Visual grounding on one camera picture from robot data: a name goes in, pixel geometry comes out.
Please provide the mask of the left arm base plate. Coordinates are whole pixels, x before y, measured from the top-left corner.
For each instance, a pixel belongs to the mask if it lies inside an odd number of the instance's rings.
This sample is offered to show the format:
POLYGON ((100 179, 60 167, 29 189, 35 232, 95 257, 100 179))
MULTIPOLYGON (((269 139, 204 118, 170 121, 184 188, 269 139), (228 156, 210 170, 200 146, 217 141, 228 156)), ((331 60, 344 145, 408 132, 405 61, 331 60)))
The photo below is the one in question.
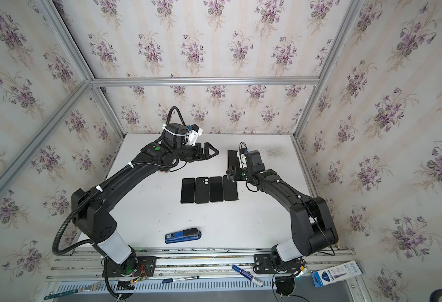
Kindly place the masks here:
POLYGON ((102 276, 107 278, 153 277, 156 268, 156 257, 136 257, 127 259, 126 264, 116 264, 108 258, 102 276))

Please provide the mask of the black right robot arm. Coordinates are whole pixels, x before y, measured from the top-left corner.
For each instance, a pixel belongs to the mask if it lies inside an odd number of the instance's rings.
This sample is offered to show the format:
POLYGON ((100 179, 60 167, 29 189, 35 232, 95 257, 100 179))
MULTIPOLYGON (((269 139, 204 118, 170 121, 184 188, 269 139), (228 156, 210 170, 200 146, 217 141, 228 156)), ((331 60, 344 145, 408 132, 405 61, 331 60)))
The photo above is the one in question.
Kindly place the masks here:
POLYGON ((244 181, 272 198, 290 214, 291 238, 271 249, 274 265, 322 252, 338 243, 339 235, 327 201, 311 197, 284 181, 273 169, 267 169, 257 150, 242 149, 239 156, 227 155, 227 178, 244 181))

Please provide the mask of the blue black stapler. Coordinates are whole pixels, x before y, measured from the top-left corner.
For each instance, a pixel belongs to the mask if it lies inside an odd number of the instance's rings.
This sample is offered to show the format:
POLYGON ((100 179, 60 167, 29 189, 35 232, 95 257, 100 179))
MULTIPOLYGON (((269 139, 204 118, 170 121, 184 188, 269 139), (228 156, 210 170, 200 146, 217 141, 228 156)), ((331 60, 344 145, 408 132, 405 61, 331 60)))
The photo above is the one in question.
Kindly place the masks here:
POLYGON ((181 230, 173 233, 166 234, 165 243, 174 244, 180 242, 189 242, 200 239, 202 233, 197 228, 190 228, 186 230, 181 230))

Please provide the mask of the black phone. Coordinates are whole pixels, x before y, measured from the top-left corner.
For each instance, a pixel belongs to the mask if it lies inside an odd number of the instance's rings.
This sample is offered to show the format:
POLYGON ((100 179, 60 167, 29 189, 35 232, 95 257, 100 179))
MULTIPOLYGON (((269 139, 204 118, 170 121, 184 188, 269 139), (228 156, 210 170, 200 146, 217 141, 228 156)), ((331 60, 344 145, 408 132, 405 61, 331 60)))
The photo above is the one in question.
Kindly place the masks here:
POLYGON ((181 184, 181 204, 195 202, 195 178, 184 178, 181 184))
POLYGON ((222 202, 224 200, 222 176, 215 176, 209 179, 210 202, 222 202))

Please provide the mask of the dark phone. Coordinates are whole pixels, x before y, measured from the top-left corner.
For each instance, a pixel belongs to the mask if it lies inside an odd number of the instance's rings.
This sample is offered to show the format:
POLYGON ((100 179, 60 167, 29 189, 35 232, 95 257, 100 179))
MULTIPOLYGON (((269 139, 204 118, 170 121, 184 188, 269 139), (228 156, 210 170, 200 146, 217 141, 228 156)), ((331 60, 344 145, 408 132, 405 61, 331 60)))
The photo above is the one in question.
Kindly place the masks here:
POLYGON ((240 168, 240 160, 238 156, 238 151, 236 150, 228 150, 227 151, 227 168, 240 168))

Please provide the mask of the blue white cardboard box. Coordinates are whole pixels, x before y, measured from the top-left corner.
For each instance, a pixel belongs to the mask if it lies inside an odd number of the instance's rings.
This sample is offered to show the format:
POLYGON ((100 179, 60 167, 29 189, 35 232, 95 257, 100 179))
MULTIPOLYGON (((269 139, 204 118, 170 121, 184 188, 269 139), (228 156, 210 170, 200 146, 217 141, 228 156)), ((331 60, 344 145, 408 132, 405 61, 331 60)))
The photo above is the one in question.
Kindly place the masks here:
POLYGON ((345 281, 350 278, 362 275, 363 272, 358 263, 354 260, 339 264, 327 269, 322 269, 312 273, 312 280, 316 288, 328 286, 330 284, 345 281))

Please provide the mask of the blue marker pen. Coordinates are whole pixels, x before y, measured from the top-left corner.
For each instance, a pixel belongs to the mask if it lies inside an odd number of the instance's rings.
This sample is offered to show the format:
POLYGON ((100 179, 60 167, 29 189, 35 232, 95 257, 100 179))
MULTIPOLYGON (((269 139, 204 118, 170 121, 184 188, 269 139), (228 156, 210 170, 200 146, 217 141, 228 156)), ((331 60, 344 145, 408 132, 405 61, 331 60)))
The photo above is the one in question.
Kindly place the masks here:
POLYGON ((246 270, 241 269, 237 265, 231 265, 231 268, 237 273, 243 276, 244 278, 248 279, 250 282, 254 283, 256 286, 263 287, 264 283, 261 279, 253 276, 251 273, 249 273, 246 270))

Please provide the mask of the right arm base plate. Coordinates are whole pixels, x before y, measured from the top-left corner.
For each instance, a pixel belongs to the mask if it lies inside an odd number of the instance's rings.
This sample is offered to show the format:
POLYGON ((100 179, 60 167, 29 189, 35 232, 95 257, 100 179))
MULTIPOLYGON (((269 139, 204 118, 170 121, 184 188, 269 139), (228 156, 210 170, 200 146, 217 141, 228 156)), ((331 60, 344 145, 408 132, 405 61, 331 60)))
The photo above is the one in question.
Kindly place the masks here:
POLYGON ((304 270, 305 261, 299 257, 287 262, 275 254, 255 254, 253 271, 256 274, 295 274, 304 270))

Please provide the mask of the green metal ruler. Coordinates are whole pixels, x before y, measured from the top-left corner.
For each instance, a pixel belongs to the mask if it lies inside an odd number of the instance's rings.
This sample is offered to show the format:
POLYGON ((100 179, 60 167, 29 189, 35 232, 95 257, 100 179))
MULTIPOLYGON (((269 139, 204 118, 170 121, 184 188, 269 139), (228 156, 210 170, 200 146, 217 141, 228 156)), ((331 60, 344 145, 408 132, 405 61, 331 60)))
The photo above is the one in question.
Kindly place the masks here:
POLYGON ((72 289, 69 291, 64 291, 64 292, 60 292, 60 293, 54 293, 54 294, 50 294, 44 297, 44 300, 50 300, 50 299, 56 299, 56 298, 61 298, 64 296, 69 296, 72 294, 77 294, 79 292, 79 289, 72 289))

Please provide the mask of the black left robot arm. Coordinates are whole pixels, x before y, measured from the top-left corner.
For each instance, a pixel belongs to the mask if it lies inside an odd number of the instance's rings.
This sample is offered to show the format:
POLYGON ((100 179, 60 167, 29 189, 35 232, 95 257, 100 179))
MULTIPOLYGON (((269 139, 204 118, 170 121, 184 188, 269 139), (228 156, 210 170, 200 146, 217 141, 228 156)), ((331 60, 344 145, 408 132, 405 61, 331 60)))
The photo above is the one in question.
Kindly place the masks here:
POLYGON ((143 147, 120 171, 88 191, 77 190, 72 195, 71 223, 87 236, 86 244, 117 265, 134 261, 134 249, 119 234, 110 212, 150 175, 168 172, 180 162, 207 161, 218 156, 219 151, 210 143, 197 142, 201 133, 197 125, 164 125, 160 137, 143 147))

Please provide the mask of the black thin pen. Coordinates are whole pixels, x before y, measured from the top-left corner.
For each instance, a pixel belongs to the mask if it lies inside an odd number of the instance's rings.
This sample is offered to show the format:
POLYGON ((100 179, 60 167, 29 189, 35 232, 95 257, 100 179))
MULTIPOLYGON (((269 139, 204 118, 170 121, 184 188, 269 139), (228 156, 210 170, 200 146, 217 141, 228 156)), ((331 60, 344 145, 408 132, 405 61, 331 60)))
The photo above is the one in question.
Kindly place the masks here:
POLYGON ((200 278, 199 276, 188 276, 188 277, 182 277, 182 278, 166 278, 166 279, 162 280, 162 283, 169 284, 169 283, 175 283, 175 282, 197 280, 199 278, 200 278))

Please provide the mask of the black phone case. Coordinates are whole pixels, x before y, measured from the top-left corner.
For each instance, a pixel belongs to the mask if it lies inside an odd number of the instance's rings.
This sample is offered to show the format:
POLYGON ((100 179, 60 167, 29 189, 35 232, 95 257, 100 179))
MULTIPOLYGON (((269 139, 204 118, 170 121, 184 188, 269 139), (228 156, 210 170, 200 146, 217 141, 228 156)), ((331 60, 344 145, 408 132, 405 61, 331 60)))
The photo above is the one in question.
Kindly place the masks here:
POLYGON ((206 204, 210 201, 210 186, 208 177, 197 177, 195 180, 195 203, 206 204))
POLYGON ((236 201, 239 199, 236 181, 229 180, 225 175, 222 177, 222 187, 225 201, 236 201))

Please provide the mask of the black round connector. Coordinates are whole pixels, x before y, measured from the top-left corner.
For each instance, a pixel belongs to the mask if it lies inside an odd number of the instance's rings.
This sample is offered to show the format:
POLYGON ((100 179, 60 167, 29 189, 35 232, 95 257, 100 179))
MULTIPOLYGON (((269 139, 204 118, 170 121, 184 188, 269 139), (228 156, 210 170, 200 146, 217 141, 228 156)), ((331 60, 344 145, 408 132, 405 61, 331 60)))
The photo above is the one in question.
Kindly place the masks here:
POLYGON ((275 293, 280 296, 290 296, 295 291, 295 278, 275 278, 275 293))

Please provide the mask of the aluminium rail base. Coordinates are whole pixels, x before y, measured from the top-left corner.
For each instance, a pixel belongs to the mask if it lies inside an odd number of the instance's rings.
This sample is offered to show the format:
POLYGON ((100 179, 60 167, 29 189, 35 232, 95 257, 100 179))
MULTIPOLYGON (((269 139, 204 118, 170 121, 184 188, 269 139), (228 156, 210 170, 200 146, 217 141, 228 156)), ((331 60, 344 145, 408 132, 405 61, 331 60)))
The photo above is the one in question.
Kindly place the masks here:
MULTIPOLYGON (((155 257, 148 264, 150 279, 199 276, 202 278, 229 278, 234 276, 231 265, 252 271, 256 254, 267 254, 268 249, 138 249, 141 257, 155 257)), ((103 266, 101 255, 92 248, 79 248, 71 254, 54 258, 46 271, 47 281, 99 281, 103 266)))

